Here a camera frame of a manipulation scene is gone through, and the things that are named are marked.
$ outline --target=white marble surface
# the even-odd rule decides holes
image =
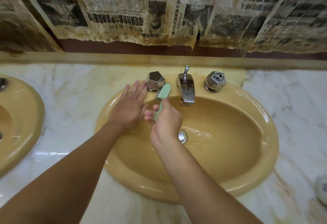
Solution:
[[[45,132],[16,168],[0,179],[0,206],[31,180],[92,136],[104,104],[126,83],[159,67],[0,65],[0,73],[34,86],[46,105]],[[160,68],[162,74],[181,68]],[[216,68],[193,68],[208,74]],[[239,83],[236,71],[224,70]],[[272,115],[280,138],[274,172],[238,198],[264,223],[327,223],[314,183],[327,174],[327,71],[249,71],[243,88]],[[182,206],[142,197],[103,170],[81,223],[190,223]]]

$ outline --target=yellow sink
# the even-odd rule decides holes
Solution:
[[[278,156],[278,135],[272,118],[247,92],[232,84],[218,93],[204,87],[206,76],[193,75],[195,103],[181,107],[177,75],[164,75],[172,85],[170,102],[182,113],[184,145],[202,167],[234,196],[259,185],[273,170]],[[121,95],[105,105],[96,123],[98,131]],[[148,92],[150,108],[157,103]],[[123,185],[148,197],[179,202],[161,161],[150,142],[150,125],[144,120],[120,137],[105,168]]]
[[[40,95],[27,83],[1,75],[0,177],[9,172],[38,141],[44,119]]]

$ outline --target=faucet spout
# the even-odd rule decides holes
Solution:
[[[189,66],[185,67],[184,73],[178,74],[177,87],[181,91],[182,102],[184,106],[191,106],[195,102],[195,89],[193,77],[187,74]]]

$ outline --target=green soap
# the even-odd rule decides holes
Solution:
[[[170,93],[170,89],[171,89],[170,84],[165,84],[165,85],[163,86],[163,88],[161,89],[161,91],[159,92],[158,100],[161,101],[161,100],[163,100],[164,98],[168,98],[169,93]],[[162,103],[160,103],[159,110],[158,110],[157,113],[154,115],[154,120],[155,120],[155,121],[157,120],[158,115],[159,115],[159,113],[160,113],[161,111],[162,111]]]

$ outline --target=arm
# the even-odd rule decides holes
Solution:
[[[181,114],[163,99],[157,122],[155,111],[146,110],[152,124],[151,142],[157,150],[178,196],[193,224],[262,223],[240,202],[220,187],[178,140]]]
[[[94,136],[23,188],[1,209],[1,223],[79,223],[121,133],[142,117],[145,82],[127,85]]]

